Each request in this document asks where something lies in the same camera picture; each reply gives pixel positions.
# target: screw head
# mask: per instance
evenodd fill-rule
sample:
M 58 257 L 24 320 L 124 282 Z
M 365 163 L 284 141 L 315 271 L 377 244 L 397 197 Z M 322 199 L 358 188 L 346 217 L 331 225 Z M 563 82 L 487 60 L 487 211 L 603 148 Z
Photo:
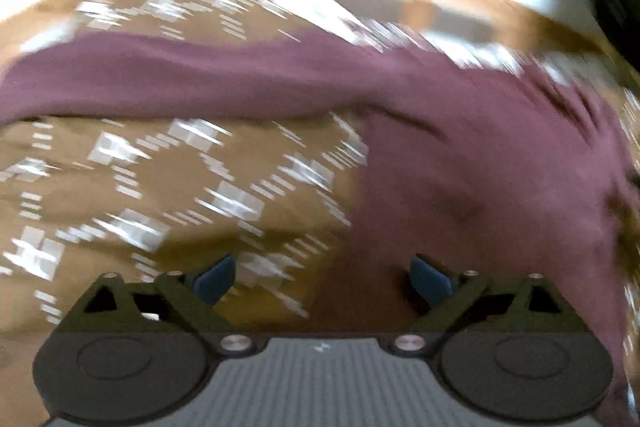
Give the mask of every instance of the screw head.
M 427 345 L 427 341 L 420 335 L 400 335 L 394 340 L 394 346 L 400 351 L 420 351 Z
M 242 353 L 251 349 L 254 343 L 246 335 L 227 335 L 220 340 L 220 347 L 232 353 Z

